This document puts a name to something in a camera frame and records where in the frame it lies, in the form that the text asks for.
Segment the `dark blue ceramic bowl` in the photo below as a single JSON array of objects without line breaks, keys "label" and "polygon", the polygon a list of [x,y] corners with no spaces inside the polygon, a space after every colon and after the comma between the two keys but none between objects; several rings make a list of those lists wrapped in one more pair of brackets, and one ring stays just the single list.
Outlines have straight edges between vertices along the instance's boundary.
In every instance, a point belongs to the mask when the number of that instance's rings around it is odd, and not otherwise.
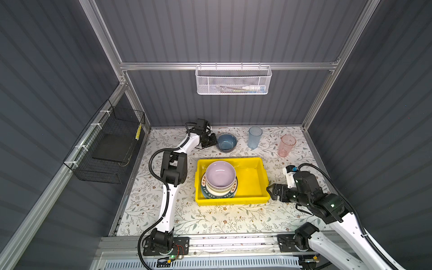
[{"label": "dark blue ceramic bowl", "polygon": [[223,153],[232,152],[237,145],[237,138],[230,133],[223,133],[217,137],[217,148]]}]

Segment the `yellow plastic bin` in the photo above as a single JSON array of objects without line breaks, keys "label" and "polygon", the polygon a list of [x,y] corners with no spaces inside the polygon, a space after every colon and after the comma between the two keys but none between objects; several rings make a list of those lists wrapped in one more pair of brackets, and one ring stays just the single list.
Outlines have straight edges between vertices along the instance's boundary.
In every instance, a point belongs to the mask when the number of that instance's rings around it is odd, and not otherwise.
[{"label": "yellow plastic bin", "polygon": [[205,172],[208,167],[220,159],[201,159],[195,173],[195,201],[199,206],[263,204],[269,201],[270,195],[266,188],[269,185],[267,172],[259,157],[237,157],[223,159],[231,164],[236,173],[238,183],[235,192],[229,192],[222,198],[210,196],[204,186]]}]

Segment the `purple ceramic bowl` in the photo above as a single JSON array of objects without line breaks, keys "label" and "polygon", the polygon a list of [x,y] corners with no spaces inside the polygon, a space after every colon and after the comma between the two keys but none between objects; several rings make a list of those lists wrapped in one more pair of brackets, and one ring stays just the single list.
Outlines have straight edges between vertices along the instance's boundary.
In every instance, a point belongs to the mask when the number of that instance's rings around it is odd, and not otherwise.
[{"label": "purple ceramic bowl", "polygon": [[222,190],[234,184],[236,171],[230,163],[219,160],[207,167],[205,176],[213,188]]}]

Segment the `green rim lettered plate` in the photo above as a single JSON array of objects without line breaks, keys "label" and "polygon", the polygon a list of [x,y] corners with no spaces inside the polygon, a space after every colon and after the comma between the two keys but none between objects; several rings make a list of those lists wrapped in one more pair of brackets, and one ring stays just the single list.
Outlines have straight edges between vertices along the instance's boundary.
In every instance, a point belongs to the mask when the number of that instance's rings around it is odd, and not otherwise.
[{"label": "green rim lettered plate", "polygon": [[228,199],[235,197],[238,189],[238,180],[229,187],[226,191],[212,190],[210,186],[207,186],[207,178],[205,175],[201,178],[201,192],[206,199]]}]

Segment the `green ceramic bowl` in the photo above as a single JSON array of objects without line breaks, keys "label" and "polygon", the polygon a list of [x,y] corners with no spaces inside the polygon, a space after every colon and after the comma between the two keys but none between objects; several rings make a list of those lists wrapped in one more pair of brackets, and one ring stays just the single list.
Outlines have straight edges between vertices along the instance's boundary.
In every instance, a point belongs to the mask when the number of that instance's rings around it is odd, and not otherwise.
[{"label": "green ceramic bowl", "polygon": [[226,194],[233,194],[236,192],[238,186],[238,181],[236,180],[233,184],[229,185],[225,188],[215,188],[210,185],[210,183],[206,183],[204,185],[204,188],[208,191],[208,193],[214,195],[214,196],[223,196]]}]

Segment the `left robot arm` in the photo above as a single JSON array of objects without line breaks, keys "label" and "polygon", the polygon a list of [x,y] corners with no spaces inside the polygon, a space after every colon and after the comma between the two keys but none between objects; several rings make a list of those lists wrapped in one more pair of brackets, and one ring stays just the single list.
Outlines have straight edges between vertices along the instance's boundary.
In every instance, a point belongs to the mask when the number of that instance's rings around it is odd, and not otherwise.
[{"label": "left robot arm", "polygon": [[180,185],[188,174],[188,155],[201,146],[202,149],[217,144],[216,135],[205,119],[184,124],[186,134],[181,143],[172,148],[154,152],[149,160],[151,175],[163,185],[161,210],[157,221],[150,226],[148,247],[157,252],[168,253],[174,245],[174,210]]}]

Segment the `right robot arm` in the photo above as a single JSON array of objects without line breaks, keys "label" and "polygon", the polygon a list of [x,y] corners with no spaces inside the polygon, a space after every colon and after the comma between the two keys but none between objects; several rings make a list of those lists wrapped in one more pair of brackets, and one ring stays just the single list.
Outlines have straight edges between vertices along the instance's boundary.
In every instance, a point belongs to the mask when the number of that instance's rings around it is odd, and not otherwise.
[{"label": "right robot arm", "polygon": [[356,257],[331,241],[320,229],[306,222],[285,239],[278,235],[280,248],[294,246],[300,252],[314,251],[341,270],[401,270],[403,267],[367,232],[354,206],[340,193],[324,193],[314,174],[289,165],[283,169],[286,184],[267,187],[272,200],[306,208],[330,226],[355,252]]}]

